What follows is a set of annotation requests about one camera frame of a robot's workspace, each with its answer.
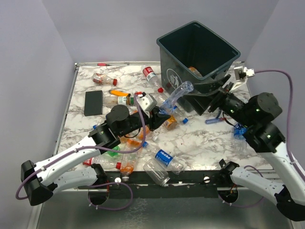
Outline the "crushed blue label bottle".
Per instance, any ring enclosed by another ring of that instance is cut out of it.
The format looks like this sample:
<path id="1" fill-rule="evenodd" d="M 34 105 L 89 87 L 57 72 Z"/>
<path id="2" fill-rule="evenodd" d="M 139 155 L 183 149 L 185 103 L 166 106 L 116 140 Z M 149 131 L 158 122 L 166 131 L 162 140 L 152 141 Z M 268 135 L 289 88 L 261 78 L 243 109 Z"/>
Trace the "crushed blue label bottle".
<path id="1" fill-rule="evenodd" d="M 186 81 L 178 86 L 159 107 L 159 113 L 163 115 L 170 115 L 173 112 L 173 108 L 177 100 L 192 92 L 194 90 L 193 84 L 190 81 Z"/>

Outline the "pepsi label clear bottle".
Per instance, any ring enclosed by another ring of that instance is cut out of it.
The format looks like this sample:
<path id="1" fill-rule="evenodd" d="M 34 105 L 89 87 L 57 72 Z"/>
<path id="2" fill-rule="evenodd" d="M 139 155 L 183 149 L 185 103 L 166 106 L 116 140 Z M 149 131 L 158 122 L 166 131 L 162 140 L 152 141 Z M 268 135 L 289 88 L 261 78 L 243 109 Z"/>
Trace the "pepsi label clear bottle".
<path id="1" fill-rule="evenodd" d="M 174 174 L 178 175 L 182 172 L 184 165 L 178 161 L 175 157 L 171 156 L 169 153 L 165 152 L 163 149 L 157 145 L 149 144 L 144 142 L 143 148 L 149 153 L 152 158 L 158 160 L 163 164 L 168 170 L 172 171 Z"/>

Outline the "clear glass jar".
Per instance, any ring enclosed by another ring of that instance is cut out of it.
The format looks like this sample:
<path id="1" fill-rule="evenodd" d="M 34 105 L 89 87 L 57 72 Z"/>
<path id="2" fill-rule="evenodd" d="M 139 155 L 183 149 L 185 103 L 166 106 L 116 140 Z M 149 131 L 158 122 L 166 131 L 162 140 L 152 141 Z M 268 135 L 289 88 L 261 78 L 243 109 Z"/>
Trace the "clear glass jar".
<path id="1" fill-rule="evenodd" d="M 170 180 L 168 172 L 155 158 L 147 161 L 144 164 L 143 169 L 149 175 L 149 177 L 161 187 L 164 187 Z"/>

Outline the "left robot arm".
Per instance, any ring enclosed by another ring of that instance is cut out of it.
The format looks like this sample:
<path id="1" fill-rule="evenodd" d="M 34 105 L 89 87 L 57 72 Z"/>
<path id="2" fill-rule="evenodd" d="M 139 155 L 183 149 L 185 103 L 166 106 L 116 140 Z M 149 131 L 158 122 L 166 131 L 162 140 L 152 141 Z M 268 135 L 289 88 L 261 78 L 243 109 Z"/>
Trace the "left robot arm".
<path id="1" fill-rule="evenodd" d="M 36 206 L 62 190 L 111 185 L 99 164 L 81 171 L 72 168 L 87 159 L 111 151 L 120 144 L 120 137 L 146 126 L 155 130 L 169 118 L 170 115 L 160 113 L 157 106 L 149 112 L 139 107 L 133 114 L 124 105 L 114 106 L 105 116 L 105 121 L 74 146 L 40 162 L 28 160 L 22 163 L 21 184 L 16 191 L 16 199 L 28 199 L 31 206 Z"/>

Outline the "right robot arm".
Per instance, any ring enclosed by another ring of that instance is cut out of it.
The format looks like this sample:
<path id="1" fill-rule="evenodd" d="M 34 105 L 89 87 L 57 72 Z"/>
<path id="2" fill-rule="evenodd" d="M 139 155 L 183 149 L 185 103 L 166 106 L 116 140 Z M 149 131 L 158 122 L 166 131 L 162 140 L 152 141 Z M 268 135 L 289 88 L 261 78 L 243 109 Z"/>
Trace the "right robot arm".
<path id="1" fill-rule="evenodd" d="M 272 182 L 253 174 L 237 163 L 220 161 L 219 181 L 229 187 L 232 184 L 246 187 L 274 203 L 277 209 L 292 221 L 305 219 L 305 171 L 299 167 L 293 154 L 287 149 L 284 135 L 272 121 L 282 112 L 273 94 L 261 93 L 247 103 L 236 97 L 230 83 L 210 94 L 184 95 L 188 102 L 194 100 L 204 110 L 217 108 L 247 130 L 243 134 L 247 144 L 261 154 L 276 171 L 281 183 Z"/>

